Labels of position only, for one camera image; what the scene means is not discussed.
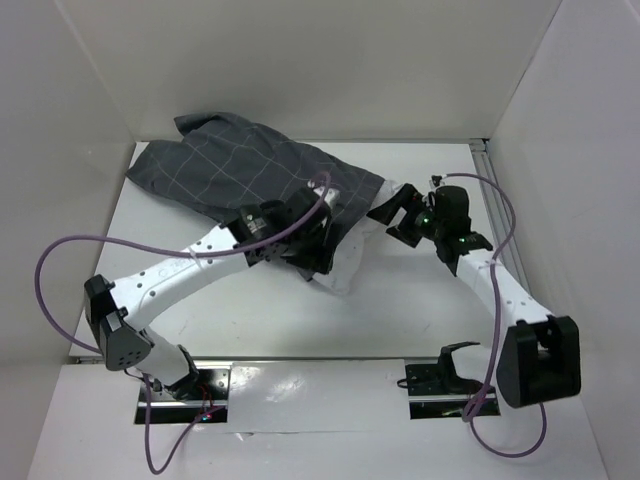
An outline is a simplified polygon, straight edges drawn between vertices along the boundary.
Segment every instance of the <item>plaid fabric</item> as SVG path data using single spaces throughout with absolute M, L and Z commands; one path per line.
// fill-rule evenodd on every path
M 383 178 L 272 128 L 232 113 L 175 119 L 181 142 L 149 143 L 127 177 L 217 222 L 242 205 L 286 200 L 317 172 L 328 170 L 340 191 L 331 241 L 337 245 L 368 211 Z

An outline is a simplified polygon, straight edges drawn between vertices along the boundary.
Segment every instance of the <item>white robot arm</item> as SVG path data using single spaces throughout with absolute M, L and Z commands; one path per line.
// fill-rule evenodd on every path
M 299 268 L 327 273 L 333 252 L 325 248 L 324 240 L 339 197 L 331 188 L 324 195 L 324 207 L 281 241 L 245 255 L 203 257 L 272 237 L 298 221 L 323 193 L 324 187 L 308 187 L 294 193 L 287 203 L 243 207 L 236 220 L 216 226 L 182 250 L 186 258 L 169 258 L 112 282 L 101 275 L 85 282 L 85 313 L 106 367 L 117 371 L 135 366 L 160 381 L 176 398 L 188 394 L 198 381 L 190 355 L 149 328 L 151 322 L 206 285 L 262 260 L 279 258 Z
M 581 387 L 577 325 L 570 317 L 555 317 L 494 259 L 492 245 L 471 230 L 467 192 L 457 186 L 442 186 L 440 180 L 441 177 L 433 177 L 438 188 L 428 196 L 406 184 L 368 216 L 389 225 L 404 209 L 405 216 L 387 233 L 413 248 L 423 238 L 432 241 L 438 258 L 492 314 L 496 314 L 496 303 L 499 305 L 500 334 L 494 336 L 492 348 L 496 352 L 500 349 L 495 369 L 497 386 L 511 407 L 577 395 Z M 467 387 L 473 381 L 458 377 L 456 363 L 463 357 L 459 350 L 473 345 L 478 344 L 463 342 L 442 348 L 438 365 L 445 389 L 469 391 Z M 489 350 L 485 348 L 481 353 L 486 372 L 487 366 L 492 367 L 487 361 Z
M 291 199 L 297 204 L 297 217 L 307 211 L 312 200 L 317 200 L 322 192 L 322 189 L 316 189 L 313 197 Z M 188 395 L 198 384 L 198 370 L 183 347 L 172 345 L 149 328 L 151 322 L 188 295 L 261 260 L 282 258 L 300 266 L 303 257 L 302 264 L 315 266 L 316 271 L 326 273 L 331 268 L 326 255 L 320 264 L 310 257 L 323 257 L 326 253 L 316 248 L 317 241 L 325 238 L 337 198 L 338 192 L 330 189 L 325 197 L 326 208 L 307 225 L 306 231 L 302 231 L 297 239 L 274 244 L 268 251 L 251 252 L 246 256 L 198 258 L 199 254 L 230 250 L 238 244 L 250 244 L 261 238 L 258 235 L 260 227 L 273 223 L 269 221 L 269 208 L 263 205 L 254 207 L 251 213 L 239 212 L 239 223 L 246 228 L 238 228 L 233 223 L 228 228 L 216 227 L 187 247 L 183 252 L 188 252 L 190 258 L 167 259 L 111 283 L 100 275 L 88 280 L 85 283 L 87 319 L 107 368 L 124 370 L 135 366 L 159 380 L 174 397 Z M 406 184 L 391 200 L 371 210 L 367 216 L 389 225 L 401 208 L 406 210 L 400 223 L 388 228 L 387 233 L 411 247 L 416 247 L 422 238 L 433 241 L 438 257 L 452 274 L 467 284 L 491 313 L 495 313 L 490 274 L 494 263 L 493 247 L 482 235 L 471 231 L 468 202 L 466 191 L 460 187 L 442 186 L 424 197 L 412 185 Z M 282 230 L 293 220 L 280 222 L 275 230 Z M 274 231 L 273 228 L 267 230 L 270 234 Z M 307 248 L 309 242 L 314 248 Z M 502 333 L 498 338 L 502 351 L 496 372 L 498 387 L 507 403 L 517 408 L 579 393 L 578 330 L 573 320 L 554 317 L 498 261 L 495 262 L 495 277 L 500 287 L 502 313 Z M 439 361 L 443 365 L 443 383 L 470 382 L 460 379 L 455 369 L 456 351 L 469 345 L 473 343 L 443 347 Z

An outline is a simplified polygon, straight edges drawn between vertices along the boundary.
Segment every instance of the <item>black bracket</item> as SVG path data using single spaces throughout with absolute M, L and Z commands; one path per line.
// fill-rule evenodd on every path
M 513 408 L 577 395 L 581 388 L 578 326 L 570 317 L 517 322 L 507 330 L 496 377 Z

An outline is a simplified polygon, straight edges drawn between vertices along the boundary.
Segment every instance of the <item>purple cable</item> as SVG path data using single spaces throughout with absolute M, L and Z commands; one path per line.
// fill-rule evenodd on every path
M 322 192 L 322 195 L 320 195 L 320 198 L 318 198 L 318 200 L 311 207 L 311 209 L 309 209 L 309 211 L 305 213 L 302 216 L 302 218 L 300 218 L 300 220 L 295 222 L 290 227 L 284 229 L 282 232 L 277 233 L 276 235 L 273 235 L 272 237 L 266 238 L 265 240 L 261 240 L 260 242 L 252 243 L 251 245 L 245 245 L 244 247 L 239 247 L 231 250 L 222 250 L 219 252 L 197 253 L 195 256 L 198 258 L 227 257 L 229 255 L 236 255 L 236 254 L 245 253 L 251 250 L 257 250 L 259 248 L 266 247 L 267 245 L 275 243 L 278 240 L 281 240 L 284 237 L 291 235 L 294 231 L 296 231 L 298 228 L 304 225 L 307 222 L 307 220 L 309 220 L 313 216 L 313 214 L 318 211 L 318 209 L 324 202 L 325 197 L 327 196 L 327 193 L 329 191 L 329 185 L 331 184 L 331 175 L 329 175 L 329 172 L 320 172 L 311 179 L 311 182 L 317 185 L 319 182 L 319 179 L 317 177 L 320 177 L 320 176 L 324 177 L 324 185 L 327 188 L 324 189 L 324 191 Z M 45 318 L 48 320 L 48 322 L 51 324 L 51 326 L 54 328 L 56 332 L 58 332 L 64 338 L 69 340 L 71 343 L 78 345 L 82 348 L 86 348 L 87 350 L 94 353 L 100 353 L 100 350 L 97 349 L 96 347 L 92 347 L 91 345 L 88 345 L 76 339 L 73 335 L 66 332 L 60 326 L 60 324 L 58 324 L 58 322 L 56 322 L 56 320 L 53 318 L 53 315 L 51 315 L 51 312 L 47 308 L 47 305 L 44 301 L 44 297 L 42 295 L 41 277 L 42 277 L 42 267 L 44 266 L 45 260 L 54 249 L 56 249 L 63 243 L 68 243 L 68 242 L 73 242 L 78 240 L 88 240 L 88 241 L 102 242 L 102 243 L 113 243 L 115 245 L 122 245 L 125 247 L 133 248 L 135 250 L 142 250 L 143 252 L 155 253 L 158 255 L 165 255 L 167 257 L 193 258 L 190 252 L 178 252 L 175 250 L 155 248 L 155 247 L 150 247 L 148 245 L 142 245 L 136 242 L 131 242 L 129 240 L 123 240 L 121 238 L 114 238 L 114 237 L 106 237 L 103 235 L 69 235 L 67 237 L 59 238 L 58 240 L 53 242 L 51 245 L 49 245 L 44 250 L 44 252 L 42 252 L 42 255 L 40 255 L 40 258 L 38 259 L 38 263 L 36 264 L 36 270 L 34 272 L 34 278 L 33 278 L 33 283 L 34 283 L 34 288 L 36 293 L 36 300 L 38 301 L 40 310 L 42 310 L 43 315 L 45 316 Z
M 491 257 L 493 262 L 489 266 L 489 275 L 491 277 L 491 284 L 493 285 L 493 298 L 495 301 L 495 310 L 496 310 L 495 323 L 493 327 L 493 341 L 491 342 L 491 354 L 489 356 L 489 365 L 487 367 L 487 373 L 485 375 L 484 382 L 482 383 L 482 387 L 480 387 L 480 390 L 478 390 L 478 392 L 471 398 L 471 400 L 469 400 L 469 402 L 465 405 L 463 409 L 462 421 L 465 423 L 471 424 L 471 431 L 473 432 L 474 437 L 476 437 L 476 440 L 478 440 L 480 445 L 482 445 L 484 448 L 489 450 L 491 453 L 495 455 L 499 455 L 501 457 L 505 457 L 505 458 L 526 457 L 527 455 L 531 455 L 533 452 L 538 450 L 538 448 L 540 448 L 540 445 L 542 445 L 542 442 L 544 442 L 545 437 L 547 436 L 547 413 L 542 403 L 540 404 L 540 412 L 542 414 L 542 431 L 540 432 L 540 437 L 538 438 L 538 441 L 531 448 L 523 452 L 505 453 L 490 447 L 489 445 L 487 445 L 487 443 L 484 440 L 480 438 L 480 436 L 478 435 L 478 432 L 476 431 L 476 427 L 473 424 L 473 419 L 480 412 L 480 409 L 482 408 L 485 397 L 489 392 L 489 389 L 491 388 L 491 378 L 493 377 L 493 372 L 496 366 L 496 360 L 498 358 L 498 348 L 500 345 L 500 326 L 502 322 L 502 305 L 500 302 L 500 286 L 498 285 L 498 279 L 496 277 L 495 261 L 498 260 L 498 257 L 500 256 L 502 251 L 505 249 L 507 244 L 513 238 L 513 234 L 516 229 L 516 211 L 513 208 L 513 204 L 511 203 L 511 200 L 509 200 L 509 197 L 507 196 L 505 191 L 502 190 L 502 188 L 500 188 L 497 183 L 492 182 L 488 178 L 482 177 L 480 175 L 476 175 L 475 173 L 449 173 L 447 175 L 444 175 L 442 178 L 444 179 L 444 178 L 451 178 L 451 177 L 475 178 L 476 180 L 480 180 L 481 182 L 484 182 L 490 185 L 500 194 L 500 197 L 502 197 L 502 200 L 504 201 L 505 205 L 509 209 L 509 215 L 511 217 L 509 232 L 507 233 L 507 236 L 505 237 L 505 239 L 498 245 L 495 252 L 493 252 L 493 256 Z
M 182 440 L 184 440 L 184 437 L 187 436 L 187 433 L 189 433 L 193 427 L 200 423 L 203 417 L 215 412 L 216 410 L 220 410 L 222 407 L 213 407 L 204 413 L 199 413 L 198 415 L 196 415 L 196 418 L 194 418 L 193 421 L 189 425 L 187 425 L 187 428 L 182 431 L 182 433 L 178 437 L 178 440 L 176 440 L 176 443 L 173 445 L 173 448 L 171 448 L 171 452 L 169 453 L 167 460 L 164 462 L 164 465 L 160 468 L 156 468 L 153 464 L 153 460 L 151 459 L 151 441 L 149 439 L 151 433 L 151 382 L 149 381 L 149 375 L 147 375 L 146 373 L 142 374 L 142 379 L 144 380 L 145 393 L 147 395 L 147 406 L 144 411 L 144 454 L 147 458 L 147 465 L 149 466 L 149 470 L 151 471 L 151 473 L 153 473 L 154 475 L 160 475 L 167 469 L 167 467 L 171 463 L 173 455 L 176 453 L 176 450 L 178 450 L 178 447 L 180 446 L 180 443 L 182 443 Z

